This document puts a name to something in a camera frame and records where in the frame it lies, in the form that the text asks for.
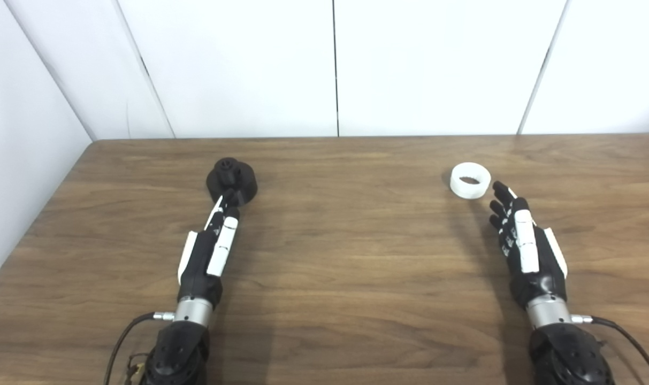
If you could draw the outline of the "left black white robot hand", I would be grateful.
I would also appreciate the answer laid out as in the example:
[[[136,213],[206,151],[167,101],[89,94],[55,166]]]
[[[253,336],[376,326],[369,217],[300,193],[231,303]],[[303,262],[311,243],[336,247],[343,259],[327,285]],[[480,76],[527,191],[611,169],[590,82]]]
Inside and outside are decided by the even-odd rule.
[[[202,299],[217,307],[223,295],[222,273],[231,253],[240,212],[236,192],[229,189],[216,201],[206,226],[190,232],[190,247],[182,254],[177,300]]]

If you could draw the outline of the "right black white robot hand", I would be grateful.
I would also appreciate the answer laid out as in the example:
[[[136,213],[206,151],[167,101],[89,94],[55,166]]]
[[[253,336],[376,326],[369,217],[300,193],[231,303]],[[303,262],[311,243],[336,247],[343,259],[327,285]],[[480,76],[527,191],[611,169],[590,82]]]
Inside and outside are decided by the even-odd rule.
[[[504,183],[495,181],[493,191],[489,222],[498,234],[515,302],[524,309],[540,296],[567,300],[567,263],[552,229],[537,225],[527,200]]]

